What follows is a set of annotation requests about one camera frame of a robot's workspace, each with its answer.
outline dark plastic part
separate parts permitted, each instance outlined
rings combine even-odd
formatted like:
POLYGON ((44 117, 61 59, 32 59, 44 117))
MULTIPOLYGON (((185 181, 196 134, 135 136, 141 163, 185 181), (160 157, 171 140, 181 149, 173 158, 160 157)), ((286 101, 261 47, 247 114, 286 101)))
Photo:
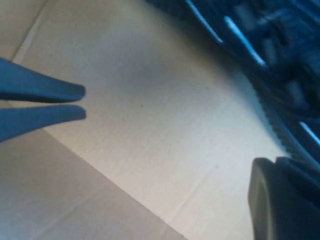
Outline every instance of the dark plastic part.
POLYGON ((320 239, 320 211, 311 201, 317 191, 303 187, 303 181, 319 175, 311 172, 291 160, 254 160, 248 201, 256 240, 320 239))
POLYGON ((86 111, 77 105, 0 109, 0 142, 35 129, 85 118, 86 111))
POLYGON ((54 79, 0 58, 0 99, 40 103, 81 100, 85 87, 54 79))
POLYGON ((146 0, 146 2, 179 20, 188 20, 184 0, 146 0))

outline cardboard surface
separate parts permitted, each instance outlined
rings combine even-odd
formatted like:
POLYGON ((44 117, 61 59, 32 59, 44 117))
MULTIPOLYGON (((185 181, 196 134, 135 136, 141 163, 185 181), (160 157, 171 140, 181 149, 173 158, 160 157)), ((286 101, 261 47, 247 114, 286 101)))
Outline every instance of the cardboard surface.
POLYGON ((0 155, 1 240, 184 239, 44 130, 0 155))
POLYGON ((25 53, 22 65, 87 87, 87 120, 45 129, 61 144, 187 239, 253 238, 251 162, 284 152, 232 63, 124 0, 56 0, 25 53))
POLYGON ((0 1, 0 56, 12 59, 47 0, 0 1))

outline cardboard box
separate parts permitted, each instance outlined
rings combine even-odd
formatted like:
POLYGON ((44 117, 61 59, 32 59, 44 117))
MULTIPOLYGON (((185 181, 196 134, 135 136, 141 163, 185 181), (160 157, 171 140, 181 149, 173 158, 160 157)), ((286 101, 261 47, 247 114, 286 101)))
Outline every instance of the cardboard box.
POLYGON ((141 1, 7 2, 0 55, 85 85, 87 119, 0 144, 0 239, 253 238, 251 162, 284 152, 230 60, 141 1))

